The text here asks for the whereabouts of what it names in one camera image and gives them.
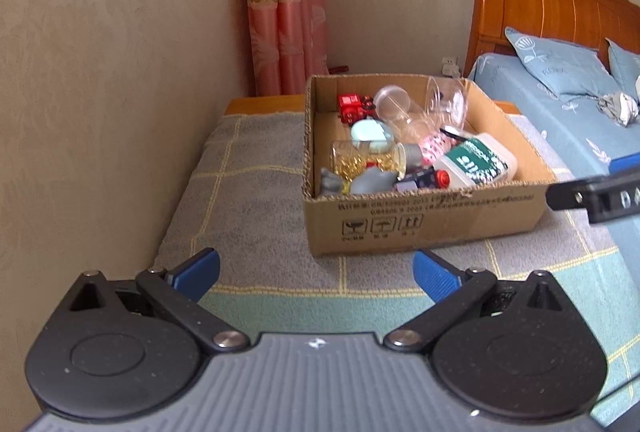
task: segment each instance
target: metal screw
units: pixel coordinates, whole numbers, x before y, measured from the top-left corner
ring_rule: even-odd
[[[213,337],[213,343],[223,349],[235,349],[246,344],[247,338],[240,331],[221,331]]]
[[[389,333],[388,339],[396,347],[411,347],[420,342],[422,337],[412,329],[396,329]]]

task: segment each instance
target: red cap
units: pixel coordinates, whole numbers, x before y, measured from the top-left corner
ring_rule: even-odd
[[[449,188],[451,178],[446,170],[436,170],[436,186],[438,188]]]

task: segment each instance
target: blue pillow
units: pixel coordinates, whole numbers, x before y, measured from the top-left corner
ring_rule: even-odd
[[[564,101],[576,96],[600,97],[620,90],[596,50],[521,34],[510,27],[504,34],[525,68]]]
[[[640,54],[623,49],[608,38],[607,42],[609,42],[611,74],[613,74],[622,90],[638,99],[636,80],[640,76]]]

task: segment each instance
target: clear jar with gold contents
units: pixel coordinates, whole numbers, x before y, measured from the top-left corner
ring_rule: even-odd
[[[418,145],[393,144],[388,141],[334,141],[331,167],[346,181],[352,181],[368,167],[397,171],[399,178],[420,169],[422,154]]]

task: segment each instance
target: green label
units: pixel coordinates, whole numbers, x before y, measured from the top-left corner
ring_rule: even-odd
[[[490,183],[507,173],[508,165],[479,139],[472,138],[447,153],[476,185]]]

